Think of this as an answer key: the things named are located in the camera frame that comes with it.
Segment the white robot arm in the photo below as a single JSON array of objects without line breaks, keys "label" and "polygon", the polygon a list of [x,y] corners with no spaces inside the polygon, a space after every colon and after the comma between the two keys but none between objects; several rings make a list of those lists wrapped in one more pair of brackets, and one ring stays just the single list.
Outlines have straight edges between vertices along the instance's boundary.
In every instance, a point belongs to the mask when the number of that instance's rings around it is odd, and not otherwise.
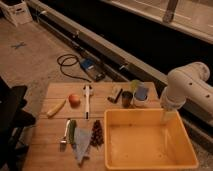
[{"label": "white robot arm", "polygon": [[213,87],[206,83],[209,77],[210,69],[203,62],[192,62],[172,69],[167,74],[167,86],[160,97],[164,109],[162,122],[172,119],[187,99],[213,116]]}]

